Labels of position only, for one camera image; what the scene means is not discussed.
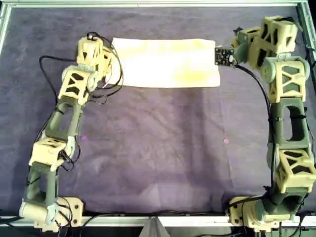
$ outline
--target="cloth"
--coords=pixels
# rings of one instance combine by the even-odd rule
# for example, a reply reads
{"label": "cloth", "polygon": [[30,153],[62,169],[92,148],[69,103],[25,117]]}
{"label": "cloth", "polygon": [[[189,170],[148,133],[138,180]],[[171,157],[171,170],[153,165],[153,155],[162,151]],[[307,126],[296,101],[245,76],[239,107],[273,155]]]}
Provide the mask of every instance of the cloth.
{"label": "cloth", "polygon": [[[215,42],[205,39],[113,39],[124,71],[124,85],[138,87],[215,87]],[[119,78],[115,60],[111,81]]]}

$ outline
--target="beige plastic part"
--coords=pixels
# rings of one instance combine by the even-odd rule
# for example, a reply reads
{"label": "beige plastic part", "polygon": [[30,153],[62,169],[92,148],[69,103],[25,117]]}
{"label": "beige plastic part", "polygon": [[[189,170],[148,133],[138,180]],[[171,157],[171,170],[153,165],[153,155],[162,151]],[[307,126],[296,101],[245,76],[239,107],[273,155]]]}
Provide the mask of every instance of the beige plastic part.
{"label": "beige plastic part", "polygon": [[[113,39],[124,70],[124,85],[155,88],[214,87],[220,85],[215,65],[215,42],[204,39]],[[119,78],[112,62],[110,84]]]}
{"label": "beige plastic part", "polygon": [[48,213],[45,207],[30,203],[24,203],[23,205],[22,213],[20,213],[21,217],[45,223]]}
{"label": "beige plastic part", "polygon": [[285,193],[287,188],[303,187],[312,191],[316,180],[314,161],[304,150],[280,150],[280,165],[276,172],[276,183]]}
{"label": "beige plastic part", "polygon": [[49,165],[51,171],[56,170],[64,162],[62,159],[58,159],[58,153],[65,147],[66,143],[49,137],[35,142],[29,166],[36,161]]}
{"label": "beige plastic part", "polygon": [[[247,198],[249,197],[235,197],[230,201],[230,204]],[[290,219],[290,215],[266,215],[264,222],[259,221],[255,216],[256,203],[257,201],[246,201],[243,204],[243,207],[242,203],[232,206],[230,208],[230,222],[234,226],[247,226],[253,228],[254,232],[271,232],[271,228],[277,228],[280,221]]]}
{"label": "beige plastic part", "polygon": [[77,63],[88,66],[90,71],[97,71],[97,81],[108,73],[112,56],[111,51],[103,46],[103,41],[98,37],[93,40],[83,37],[78,42]]}
{"label": "beige plastic part", "polygon": [[92,72],[83,71],[77,66],[70,66],[66,70],[58,99],[62,96],[68,96],[77,99],[78,104],[84,105],[89,97],[89,94],[86,92],[86,86]]}
{"label": "beige plastic part", "polygon": [[[283,70],[284,67],[297,69],[296,74],[290,74]],[[275,62],[276,78],[269,84],[269,101],[279,103],[281,97],[300,97],[303,102],[306,100],[306,76],[305,67],[300,61]],[[286,86],[297,85],[298,90],[285,91]]]}
{"label": "beige plastic part", "polygon": [[254,37],[248,53],[251,68],[260,71],[260,61],[271,53],[293,52],[297,26],[289,21],[275,21],[280,16],[265,17],[261,23],[259,35]]}
{"label": "beige plastic part", "polygon": [[[70,204],[70,209],[72,211],[73,214],[73,218],[72,218],[72,222],[71,225],[72,227],[78,227],[82,225],[82,213],[83,213],[83,202],[76,197],[59,197],[58,198],[58,203],[60,205],[64,205],[64,206],[69,206],[68,203],[66,202],[66,200],[68,201],[68,203]],[[64,207],[59,207],[59,211],[62,212],[67,218],[71,218],[71,213],[70,210]],[[56,221],[58,222],[58,224],[60,226],[66,226],[68,225],[68,221],[59,213],[56,217]],[[58,232],[59,231],[59,227],[57,226],[57,224],[54,222],[53,225],[46,225],[43,224],[44,221],[34,221],[34,228],[40,228],[42,229],[43,232],[46,231],[53,231],[53,232]]]}

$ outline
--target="wrinkled fabric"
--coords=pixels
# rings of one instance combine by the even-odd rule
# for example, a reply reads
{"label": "wrinkled fabric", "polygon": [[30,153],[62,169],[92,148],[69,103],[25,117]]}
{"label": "wrinkled fabric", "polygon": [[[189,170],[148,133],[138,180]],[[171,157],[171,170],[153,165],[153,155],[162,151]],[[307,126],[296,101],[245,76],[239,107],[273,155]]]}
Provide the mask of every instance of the wrinkled fabric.
{"label": "wrinkled fabric", "polygon": [[[266,15],[297,19],[295,7],[13,8],[0,55],[0,208],[18,210],[32,144],[54,109],[38,65],[41,55],[74,58],[88,31],[230,45],[234,29],[260,26]],[[69,63],[43,63],[59,90]],[[125,86],[103,106],[86,104],[78,137],[82,153],[72,172],[60,169],[59,195],[79,197],[90,211],[149,213],[222,210],[234,196],[263,194],[270,184],[263,95],[244,72],[219,70],[219,87]],[[305,106],[314,134],[315,104],[308,80]],[[315,189],[305,204],[316,208]]]}

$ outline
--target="robotic arm segment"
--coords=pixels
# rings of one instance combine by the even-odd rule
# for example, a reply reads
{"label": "robotic arm segment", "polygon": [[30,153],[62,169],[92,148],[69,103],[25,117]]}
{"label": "robotic arm segment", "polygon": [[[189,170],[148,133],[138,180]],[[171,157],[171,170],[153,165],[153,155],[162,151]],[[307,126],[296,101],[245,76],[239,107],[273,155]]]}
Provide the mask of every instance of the robotic arm segment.
{"label": "robotic arm segment", "polygon": [[[59,225],[68,224],[65,220],[60,221],[63,216],[60,214],[59,203],[63,201],[69,204],[71,216],[76,215],[76,222],[72,226],[81,224],[79,220],[83,203],[77,198],[58,197],[57,171],[65,161],[73,164],[75,137],[79,132],[82,108],[91,92],[96,89],[97,83],[108,73],[111,58],[111,50],[103,46],[100,37],[87,35],[79,40],[77,65],[69,66],[63,71],[58,103],[41,138],[33,145],[27,187],[19,214],[34,220],[35,227],[42,228],[43,231],[57,232],[56,220]],[[63,128],[68,111],[71,113],[69,126]],[[45,191],[40,188],[42,177],[47,181]]]}
{"label": "robotic arm segment", "polygon": [[[237,31],[233,40],[236,62],[248,62],[269,84],[274,134],[269,131],[267,162],[271,168],[274,156],[275,185],[259,198],[235,197],[230,201],[231,223],[254,228],[256,232],[270,232],[280,221],[294,218],[316,180],[303,106],[310,66],[306,60],[290,54],[295,49],[297,31],[289,18],[266,17],[252,38],[249,31]],[[285,108],[290,110],[292,123],[293,136],[289,140],[283,136]]]}

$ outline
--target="wire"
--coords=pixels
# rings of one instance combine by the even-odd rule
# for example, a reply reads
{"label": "wire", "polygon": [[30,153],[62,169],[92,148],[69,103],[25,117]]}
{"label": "wire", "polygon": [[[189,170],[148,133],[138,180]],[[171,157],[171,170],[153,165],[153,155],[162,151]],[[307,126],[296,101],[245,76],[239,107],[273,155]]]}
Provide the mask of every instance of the wire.
{"label": "wire", "polygon": [[14,221],[18,221],[18,220],[21,220],[21,219],[23,219],[23,218],[20,217],[20,216],[11,217],[11,218],[7,218],[7,219],[0,218],[0,225],[7,224],[7,223],[12,223]]}
{"label": "wire", "polygon": [[112,44],[112,42],[111,42],[108,38],[106,38],[106,37],[104,37],[104,36],[101,36],[101,35],[99,35],[99,34],[96,33],[96,32],[88,32],[88,33],[87,33],[87,38],[88,38],[90,35],[93,35],[93,36],[92,36],[92,39],[93,39],[93,37],[98,37],[98,38],[100,38],[100,39],[103,41],[103,43],[104,43],[104,41],[107,41],[107,42],[110,44],[110,47],[108,48],[108,50],[109,50],[109,51],[116,57],[116,59],[118,60],[119,69],[120,69],[120,76],[119,76],[119,79],[118,79],[113,85],[111,85],[111,86],[109,86],[109,87],[104,87],[104,88],[98,87],[98,88],[97,88],[97,89],[99,89],[99,90],[112,89],[112,88],[115,88],[115,87],[120,83],[120,81],[122,81],[122,83],[119,85],[119,88],[118,88],[117,90],[115,90],[115,91],[113,91],[113,92],[107,94],[107,96],[114,95],[114,94],[116,94],[119,90],[122,89],[122,87],[123,87],[123,82],[124,82],[123,67],[122,67],[121,61],[120,61],[120,59],[119,59],[118,52],[117,52],[117,50],[115,49],[115,47],[114,47],[114,45]]}
{"label": "wire", "polygon": [[79,145],[79,143],[77,141],[77,136],[75,137],[75,143],[76,143],[76,145],[78,147],[78,155],[77,155],[77,158],[74,160],[74,164],[78,161],[78,159],[80,158],[80,155],[81,155],[81,147],[80,147],[80,145]]}
{"label": "wire", "polygon": [[87,225],[90,221],[92,221],[92,220],[94,220],[94,219],[96,219],[96,218],[98,218],[98,217],[103,217],[103,216],[112,216],[112,214],[100,214],[100,215],[92,216],[91,218],[89,218],[89,219],[82,225],[82,227],[81,227],[81,229],[80,229],[80,232],[79,232],[79,237],[81,237],[82,232],[83,232],[83,229],[86,227],[86,225]]}
{"label": "wire", "polygon": [[266,198],[265,196],[260,196],[260,197],[248,197],[248,198],[246,198],[246,199],[239,200],[239,201],[235,201],[235,202],[229,204],[226,209],[228,210],[228,209],[231,208],[232,206],[235,206],[235,205],[238,205],[238,204],[241,204],[241,203],[244,203],[244,202],[248,202],[248,201],[258,201],[258,200],[262,200],[262,199],[265,199],[265,198]]}
{"label": "wire", "polygon": [[14,226],[14,225],[12,225],[10,223],[6,223],[6,225],[9,226],[10,228],[16,230],[17,232],[23,233],[24,235],[27,234],[28,236],[40,237],[40,235],[38,235],[38,234],[30,233],[30,232],[27,232],[27,231],[22,231],[18,227]]}
{"label": "wire", "polygon": [[278,225],[278,237],[282,237],[282,221]]}
{"label": "wire", "polygon": [[258,83],[264,97],[265,97],[265,101],[266,101],[266,106],[267,106],[267,112],[268,112],[268,121],[269,121],[269,133],[271,135],[271,140],[272,140],[272,159],[271,159],[271,188],[273,189],[274,186],[274,179],[275,179],[275,130],[274,130],[274,125],[273,125],[273,121],[272,121],[272,112],[271,112],[271,107],[270,107],[270,102],[269,102],[269,97],[262,85],[262,83],[260,82],[260,79],[249,69],[240,66],[240,65],[235,65],[235,68],[238,68],[246,73],[248,73],[250,76],[252,76],[256,82]]}
{"label": "wire", "polygon": [[299,222],[299,224],[298,224],[296,230],[295,230],[294,233],[291,234],[289,237],[294,237],[298,231],[300,231],[299,236],[301,236],[302,223],[303,223],[303,220],[304,220],[305,216],[306,216],[306,215],[300,216],[300,222]]}
{"label": "wire", "polygon": [[54,60],[58,60],[58,61],[64,61],[64,62],[75,62],[76,60],[75,59],[68,59],[68,58],[59,58],[59,57],[54,57],[54,56],[49,56],[49,55],[43,55],[39,58],[39,67],[42,71],[42,73],[44,74],[44,77],[46,79],[46,81],[48,82],[50,88],[52,89],[53,93],[54,93],[54,97],[55,97],[55,105],[57,105],[58,103],[58,97],[57,97],[57,92],[50,80],[50,78],[48,77],[44,67],[43,67],[43,59],[44,58],[49,58],[49,59],[54,59]]}
{"label": "wire", "polygon": [[240,236],[243,233],[235,233],[235,234],[224,234],[224,235],[214,235],[214,234],[209,234],[209,235],[200,235],[197,237],[235,237],[235,236]]}
{"label": "wire", "polygon": [[244,206],[245,202],[246,202],[248,199],[250,199],[250,197],[246,198],[246,199],[244,200],[244,202],[242,203],[242,205],[241,205],[241,221],[242,221],[242,226],[243,226],[243,229],[245,230],[246,236],[248,235],[248,233],[247,233],[247,229],[246,229],[246,227],[245,227],[245,221],[244,221],[244,217],[243,217],[243,206]]}
{"label": "wire", "polygon": [[63,208],[68,209],[68,210],[69,210],[69,213],[70,213],[70,214],[69,214],[70,217],[68,218],[64,213],[62,213],[61,211],[59,211],[59,213],[60,213],[60,214],[65,218],[65,220],[68,222],[67,225],[65,225],[65,226],[63,226],[63,227],[69,226],[70,229],[71,229],[71,236],[73,236],[73,230],[72,230],[73,227],[72,227],[72,225],[71,225],[71,222],[73,221],[74,214],[73,214],[73,211],[71,210],[70,203],[68,202],[68,200],[65,199],[64,197],[61,197],[61,198],[62,198],[63,200],[65,200],[65,202],[67,203],[68,206],[62,205],[62,204],[59,204],[59,203],[57,203],[57,205],[60,206],[60,207],[63,207]]}
{"label": "wire", "polygon": [[313,153],[313,156],[314,156],[314,161],[315,161],[315,163],[316,163],[316,160],[315,160],[315,151],[314,151],[314,148],[315,148],[314,135],[313,135],[313,133],[312,133],[312,131],[311,131],[309,125],[308,125],[307,120],[306,120],[306,125],[307,125],[307,130],[308,130],[308,132],[310,133],[311,138],[312,138],[312,153]]}
{"label": "wire", "polygon": [[311,69],[313,69],[316,65],[316,61],[313,62],[313,64],[311,65]]}

